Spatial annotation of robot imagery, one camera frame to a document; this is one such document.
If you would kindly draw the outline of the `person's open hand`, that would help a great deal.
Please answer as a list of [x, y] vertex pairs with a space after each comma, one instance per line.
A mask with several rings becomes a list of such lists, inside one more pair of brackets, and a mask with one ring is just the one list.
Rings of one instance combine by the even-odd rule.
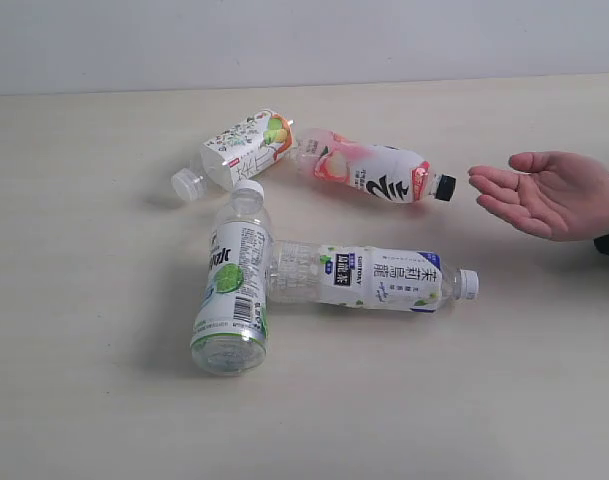
[[524, 152], [508, 170], [469, 169], [477, 203], [515, 229], [557, 242], [609, 235], [609, 171], [579, 154]]

